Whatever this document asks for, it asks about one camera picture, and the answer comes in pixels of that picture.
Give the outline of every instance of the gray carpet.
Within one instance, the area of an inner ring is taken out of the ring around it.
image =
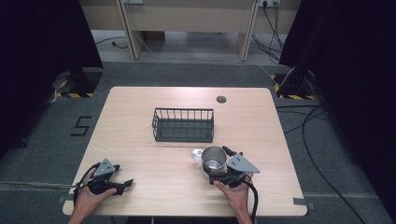
[[[92,98],[60,97],[47,106],[30,131],[28,146],[8,151],[0,161],[0,181],[34,181],[71,184],[111,87],[196,86],[268,88],[276,106],[318,105],[319,100],[283,100],[276,97],[271,78],[254,65],[105,63]],[[270,74],[289,68],[265,67]],[[360,223],[318,174],[304,147],[302,128],[313,107],[280,107],[278,115],[290,148],[297,176],[309,203],[304,217],[264,217],[258,223]],[[305,125],[304,138],[321,172],[361,215],[365,223],[392,223],[361,168],[348,157],[324,107]],[[80,116],[85,136],[75,129]],[[66,223],[58,198],[68,190],[0,187],[0,223]],[[126,217],[115,217],[125,223]],[[89,217],[85,223],[112,223],[110,217]]]

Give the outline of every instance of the black wire basket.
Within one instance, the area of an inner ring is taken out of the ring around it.
[[[213,109],[155,108],[152,128],[157,142],[213,142]]]

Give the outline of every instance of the power outlet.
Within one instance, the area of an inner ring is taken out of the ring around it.
[[[276,4],[279,7],[279,4],[280,4],[280,0],[260,0],[259,7],[262,7],[262,3],[264,1],[267,2],[267,7],[275,7]]]

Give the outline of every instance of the human hand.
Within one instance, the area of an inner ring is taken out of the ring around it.
[[[253,173],[248,173],[247,175],[248,177],[245,178],[245,181],[250,182]],[[238,222],[240,224],[251,224],[252,222],[248,213],[248,185],[242,183],[238,187],[231,189],[218,180],[215,180],[213,183],[224,193],[228,203],[235,212]]]
[[[92,169],[85,179],[90,179],[95,169]],[[81,190],[78,193],[78,198],[73,210],[73,214],[70,217],[69,224],[81,223],[87,216],[89,216],[96,207],[107,197],[115,194],[116,189],[108,189],[101,194],[93,194],[87,184],[84,183]]]

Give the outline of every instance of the metal mug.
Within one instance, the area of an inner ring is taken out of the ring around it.
[[[205,149],[194,149],[191,153],[192,159],[201,166],[204,177],[209,178],[206,168],[211,171],[224,172],[227,154],[221,147],[207,147]]]

